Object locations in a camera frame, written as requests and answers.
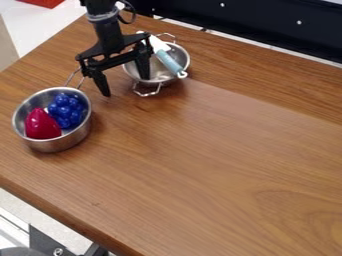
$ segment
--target wooden tabletop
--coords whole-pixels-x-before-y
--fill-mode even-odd
[[[0,75],[0,185],[123,255],[341,255],[342,71],[139,17],[177,36],[191,79],[139,98],[121,68],[92,81],[92,132],[27,149],[15,107],[60,86],[95,41],[81,18]]]

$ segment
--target bowl handle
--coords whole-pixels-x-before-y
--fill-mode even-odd
[[[138,89],[138,86],[139,86],[139,82],[135,82],[133,85],[133,92],[135,94],[139,95],[140,97],[150,97],[150,96],[157,95],[160,92],[160,89],[162,88],[163,83],[159,83],[155,91],[151,91],[147,93],[140,92]]]
[[[74,78],[74,76],[80,72],[81,70],[81,67],[78,67],[74,72],[71,73],[71,75],[68,77],[68,79],[66,80],[66,82],[64,83],[64,86],[65,87],[68,87],[69,83],[71,82],[71,80]],[[77,90],[80,90],[82,85],[83,85],[83,82],[84,82],[84,79],[85,77],[82,76],[81,80],[78,82],[78,85],[76,87]]]
[[[161,36],[169,36],[173,39],[172,43],[176,44],[176,36],[170,34],[170,33],[161,33],[161,34],[158,34],[156,35],[156,37],[161,37]]]

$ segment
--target metal bowl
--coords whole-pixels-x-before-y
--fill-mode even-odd
[[[83,122],[76,128],[62,130],[62,136],[53,139],[31,139],[25,134],[25,119],[34,108],[46,108],[59,93],[76,94],[87,110]],[[88,97],[80,90],[67,87],[53,87],[33,94],[23,101],[15,110],[12,117],[12,125],[16,133],[32,149],[40,152],[59,152],[80,143],[90,131],[91,103]]]
[[[178,62],[179,65],[184,67],[184,70],[186,70],[190,65],[190,55],[189,53],[178,44],[174,43],[167,43],[171,50],[168,52],[168,54],[174,58],[176,62]],[[123,65],[124,70],[126,73],[133,78],[136,82],[143,84],[147,87],[153,87],[153,86],[165,86],[169,84],[170,82],[178,79],[177,76],[172,74],[159,60],[158,58],[153,55],[150,59],[150,69],[151,69],[151,79],[150,80],[143,80],[140,79],[137,67],[135,65],[135,62],[129,62]]]

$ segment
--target floor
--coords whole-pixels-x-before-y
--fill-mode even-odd
[[[342,0],[334,0],[333,2],[342,4]],[[0,22],[0,39],[2,35],[7,36],[9,39],[8,49],[11,48],[10,51],[13,51],[11,52],[11,56],[15,59],[21,58],[84,13],[85,9],[79,5],[79,0],[65,0],[64,3],[53,10],[14,0],[0,0],[0,15],[3,18],[3,21]],[[201,29],[201,27],[170,19],[164,19],[163,21],[176,23],[196,30]],[[3,23],[2,28],[6,28],[6,31],[1,30],[1,23]],[[341,64],[338,63],[287,51],[252,40],[227,35],[217,31],[207,32],[217,36],[254,44],[259,47],[282,51],[302,58],[323,62],[328,65],[342,67]],[[7,58],[9,63],[13,61],[11,59],[12,57]],[[8,192],[0,189],[0,249],[12,246],[28,246],[28,224],[34,225],[58,242],[66,245],[66,247],[75,254],[83,254],[85,249],[91,244],[89,240],[81,235],[39,212]]]

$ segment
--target red toy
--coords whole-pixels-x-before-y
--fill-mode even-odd
[[[19,2],[29,3],[29,4],[35,4],[39,6],[43,6],[46,8],[53,9],[60,3],[64,2],[64,0],[17,0]]]
[[[35,108],[25,120],[26,136],[32,139],[52,139],[62,135],[61,128],[42,108]]]

